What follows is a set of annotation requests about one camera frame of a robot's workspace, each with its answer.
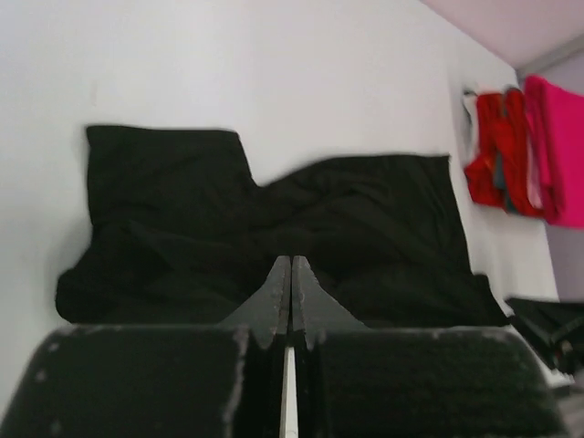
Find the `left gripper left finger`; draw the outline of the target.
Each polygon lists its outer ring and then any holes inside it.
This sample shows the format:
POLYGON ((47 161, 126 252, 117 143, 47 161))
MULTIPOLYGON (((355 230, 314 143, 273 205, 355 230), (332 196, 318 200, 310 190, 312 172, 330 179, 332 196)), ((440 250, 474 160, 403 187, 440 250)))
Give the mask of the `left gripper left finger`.
POLYGON ((278 437, 291 286, 281 256, 212 325, 72 325, 29 361, 4 437, 278 437))

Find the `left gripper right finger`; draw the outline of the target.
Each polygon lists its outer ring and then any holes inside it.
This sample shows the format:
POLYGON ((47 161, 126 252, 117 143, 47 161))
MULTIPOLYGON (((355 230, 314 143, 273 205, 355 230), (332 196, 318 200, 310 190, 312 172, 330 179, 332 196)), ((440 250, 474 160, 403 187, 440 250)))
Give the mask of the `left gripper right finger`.
POLYGON ((368 328, 291 272, 302 437, 565 437, 537 360, 504 328, 368 328))

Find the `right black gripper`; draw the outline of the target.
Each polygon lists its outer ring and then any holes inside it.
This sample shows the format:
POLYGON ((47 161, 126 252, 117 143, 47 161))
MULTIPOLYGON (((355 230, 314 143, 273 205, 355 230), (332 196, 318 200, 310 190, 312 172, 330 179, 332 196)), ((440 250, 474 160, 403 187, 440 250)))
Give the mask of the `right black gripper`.
POLYGON ((552 370, 583 371, 583 303, 510 297, 511 325, 552 370))

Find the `black t shirt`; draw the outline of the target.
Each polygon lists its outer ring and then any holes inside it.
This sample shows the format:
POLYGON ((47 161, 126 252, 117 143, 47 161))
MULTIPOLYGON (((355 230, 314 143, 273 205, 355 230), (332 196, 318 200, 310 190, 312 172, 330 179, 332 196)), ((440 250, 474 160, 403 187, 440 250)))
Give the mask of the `black t shirt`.
POLYGON ((230 130, 89 125, 89 248, 57 281, 84 324, 214 323, 303 256, 372 327, 502 327, 470 266, 445 156, 349 156, 268 184, 230 130))

